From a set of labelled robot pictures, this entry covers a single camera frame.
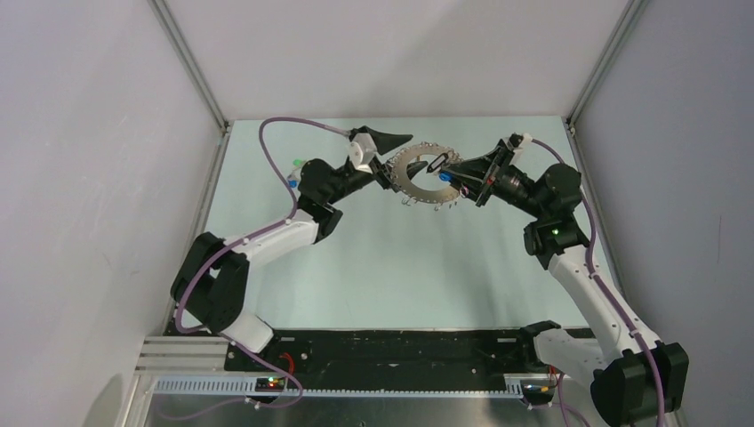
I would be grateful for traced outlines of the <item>metal disc with keyrings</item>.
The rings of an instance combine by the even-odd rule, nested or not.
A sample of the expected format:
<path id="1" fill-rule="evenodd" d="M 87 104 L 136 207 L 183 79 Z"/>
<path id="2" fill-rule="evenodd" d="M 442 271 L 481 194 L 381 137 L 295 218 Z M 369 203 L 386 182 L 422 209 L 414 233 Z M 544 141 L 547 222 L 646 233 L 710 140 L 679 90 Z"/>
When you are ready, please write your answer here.
<path id="1" fill-rule="evenodd" d="M 423 203 L 433 205 L 438 211 L 442 206 L 451 205 L 460 197 L 459 192 L 453 189 L 449 182 L 439 179 L 441 169 L 437 173 L 426 173 L 423 170 L 415 177 L 405 176 L 404 168 L 408 163 L 420 160 L 430 162 L 442 153 L 447 153 L 450 157 L 444 165 L 462 161 L 461 155 L 454 149 L 426 141 L 402 148 L 389 159 L 387 165 L 392 169 L 394 183 L 404 195 L 404 205 Z"/>

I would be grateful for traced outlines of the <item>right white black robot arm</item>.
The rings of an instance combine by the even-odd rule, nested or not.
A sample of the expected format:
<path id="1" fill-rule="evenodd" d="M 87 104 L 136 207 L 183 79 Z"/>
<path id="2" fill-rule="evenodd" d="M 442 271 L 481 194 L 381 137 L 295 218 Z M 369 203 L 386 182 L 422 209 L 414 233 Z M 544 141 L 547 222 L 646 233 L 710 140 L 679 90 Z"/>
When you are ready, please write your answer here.
<path id="1" fill-rule="evenodd" d="M 586 206 L 582 175 L 559 158 L 534 180 L 516 162 L 527 144 L 500 141 L 489 153 L 446 162 L 440 176 L 481 207 L 492 198 L 531 215 L 524 228 L 526 252 L 566 290 L 597 343 L 579 342 L 561 326 L 540 322 L 523 328 L 516 348 L 518 364 L 537 372 L 557 369 L 585 387 L 598 414 L 610 426 L 635 425 L 679 409 L 689 357 L 677 343 L 665 343 L 629 306 L 594 257 L 595 222 L 584 232 L 575 209 Z"/>

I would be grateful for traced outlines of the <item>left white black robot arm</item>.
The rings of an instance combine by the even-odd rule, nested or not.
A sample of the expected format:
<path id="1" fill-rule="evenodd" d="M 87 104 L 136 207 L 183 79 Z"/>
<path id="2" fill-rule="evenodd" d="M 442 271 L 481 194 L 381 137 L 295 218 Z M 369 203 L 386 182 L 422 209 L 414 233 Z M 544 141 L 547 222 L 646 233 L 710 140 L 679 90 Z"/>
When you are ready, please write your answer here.
<path id="1" fill-rule="evenodd" d="M 195 238 L 173 282 L 177 304 L 174 319 L 183 334 L 210 332 L 247 349 L 246 357 L 260 370 L 281 359 L 272 326 L 244 312 L 249 270 L 262 267 L 322 237 L 323 225 L 292 205 L 282 219 L 234 238 L 205 232 Z"/>

